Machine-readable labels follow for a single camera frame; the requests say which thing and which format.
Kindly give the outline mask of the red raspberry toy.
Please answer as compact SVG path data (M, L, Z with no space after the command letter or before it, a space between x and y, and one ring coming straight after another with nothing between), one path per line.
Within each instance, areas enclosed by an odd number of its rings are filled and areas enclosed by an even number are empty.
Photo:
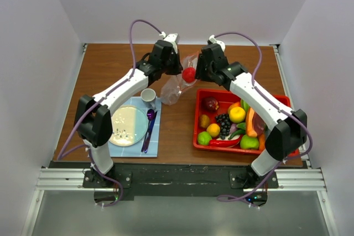
M182 79L186 83L193 83L195 81L196 70L193 67L187 67L182 71Z

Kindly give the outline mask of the clear orange zip top bag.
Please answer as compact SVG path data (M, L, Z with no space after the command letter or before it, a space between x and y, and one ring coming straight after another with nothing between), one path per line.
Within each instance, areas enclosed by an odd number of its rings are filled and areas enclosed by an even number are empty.
M183 70L187 67L193 67L196 69L198 55L199 53L193 53L183 58L181 61ZM197 80L195 79L193 83L186 83L182 79L182 73L176 76L172 76L161 89L161 102L169 106L176 104L182 94L190 89L194 84L196 84L196 81Z

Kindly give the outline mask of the yellow lemon toy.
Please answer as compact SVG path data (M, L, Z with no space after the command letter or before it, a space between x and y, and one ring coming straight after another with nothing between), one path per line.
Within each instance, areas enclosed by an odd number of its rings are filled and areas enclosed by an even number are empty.
M230 109L229 113L229 119L232 123L242 123L245 118L246 118L246 112L243 108L241 107L234 107Z

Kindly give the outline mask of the brown kiwi fruit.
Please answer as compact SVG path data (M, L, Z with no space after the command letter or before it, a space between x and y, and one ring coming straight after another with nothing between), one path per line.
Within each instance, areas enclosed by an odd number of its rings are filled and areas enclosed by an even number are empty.
M210 125L210 118L206 114L199 116L199 127L206 129Z

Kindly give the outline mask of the orange toy fruit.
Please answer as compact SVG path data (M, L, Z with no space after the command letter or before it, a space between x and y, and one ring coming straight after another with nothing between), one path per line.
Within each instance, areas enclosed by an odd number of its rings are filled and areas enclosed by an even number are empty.
M217 138L220 134L220 130L220 126L217 123L210 124L206 129L212 138Z

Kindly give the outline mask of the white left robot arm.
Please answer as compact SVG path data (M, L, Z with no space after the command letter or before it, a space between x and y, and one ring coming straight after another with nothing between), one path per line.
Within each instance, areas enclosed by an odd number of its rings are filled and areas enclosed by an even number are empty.
M101 187L110 187L114 183L113 160L108 148L108 140L113 133L111 116L134 94L159 80L162 74L178 75L182 72L178 41L176 33L158 40L147 61L137 62L135 69L130 69L104 91L79 99L74 130L89 148L89 156L97 171L95 181Z

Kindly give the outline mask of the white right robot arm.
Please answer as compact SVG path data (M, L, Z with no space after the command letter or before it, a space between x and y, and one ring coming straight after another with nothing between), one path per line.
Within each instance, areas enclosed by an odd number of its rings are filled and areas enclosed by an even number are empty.
M229 63L220 44L201 49L196 79L214 82L245 100L265 122L270 133L265 150L251 163L247 183L254 188L266 181L266 174L307 141L307 115L280 103L239 62Z

